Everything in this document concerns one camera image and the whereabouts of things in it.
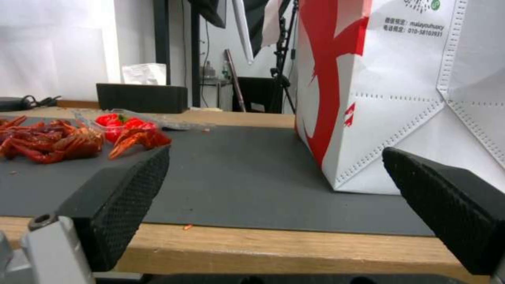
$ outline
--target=wooden table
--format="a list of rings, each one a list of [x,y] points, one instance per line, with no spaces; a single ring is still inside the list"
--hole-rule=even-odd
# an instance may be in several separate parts
[[[9,115],[72,118],[68,109]],[[172,119],[216,125],[291,128],[292,115],[188,111]],[[28,218],[0,217],[14,246]],[[142,224],[116,271],[168,273],[428,273],[486,283],[470,275],[437,238]]]

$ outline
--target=red graphic on bag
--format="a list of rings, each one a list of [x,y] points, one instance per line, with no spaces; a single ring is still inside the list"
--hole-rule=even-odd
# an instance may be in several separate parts
[[[345,116],[350,115],[350,117],[346,118],[344,126],[350,127],[352,125],[352,120],[354,119],[354,109],[356,109],[356,103],[352,103],[352,105],[345,111]]]
[[[363,1],[368,15],[370,0]],[[305,136],[321,166],[340,108],[339,77],[336,58],[345,54],[363,55],[368,17],[362,17],[334,36],[339,0],[305,0],[300,3],[300,19],[307,32],[314,57],[313,79],[319,84],[319,108],[312,137]]]

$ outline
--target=cooked crayfish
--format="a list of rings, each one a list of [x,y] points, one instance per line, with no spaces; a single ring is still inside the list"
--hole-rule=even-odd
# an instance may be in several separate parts
[[[113,160],[119,157],[135,144],[140,144],[150,150],[155,147],[169,145],[171,142],[170,138],[157,129],[124,129],[109,153],[109,159]]]
[[[63,160],[89,158],[102,150],[103,135],[78,122],[54,120],[20,126],[26,117],[0,123],[0,156],[13,159],[24,155],[33,162],[51,164]]]

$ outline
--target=gray felt mat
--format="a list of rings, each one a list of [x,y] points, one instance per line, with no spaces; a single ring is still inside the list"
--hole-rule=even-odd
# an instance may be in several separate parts
[[[219,126],[168,134],[169,173],[145,222],[433,235],[400,196],[333,192],[291,129]],[[53,211],[101,168],[143,155],[109,161],[109,151],[54,165],[0,160],[0,216]]]

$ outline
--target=tripod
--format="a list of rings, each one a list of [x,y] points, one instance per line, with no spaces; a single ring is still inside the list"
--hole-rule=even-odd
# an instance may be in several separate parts
[[[293,100],[289,95],[288,88],[291,86],[289,79],[283,75],[284,64],[286,63],[286,55],[289,51],[289,41],[291,40],[291,32],[293,31],[293,23],[298,12],[298,0],[293,0],[293,10],[291,11],[291,20],[289,21],[289,28],[286,30],[286,19],[284,17],[280,18],[280,36],[277,41],[277,50],[274,52],[276,56],[276,65],[274,68],[270,69],[270,74],[275,79],[274,93],[272,95],[272,100],[270,101],[269,113],[281,113],[283,104],[282,96],[286,92],[286,97],[291,106],[293,113],[296,112]]]

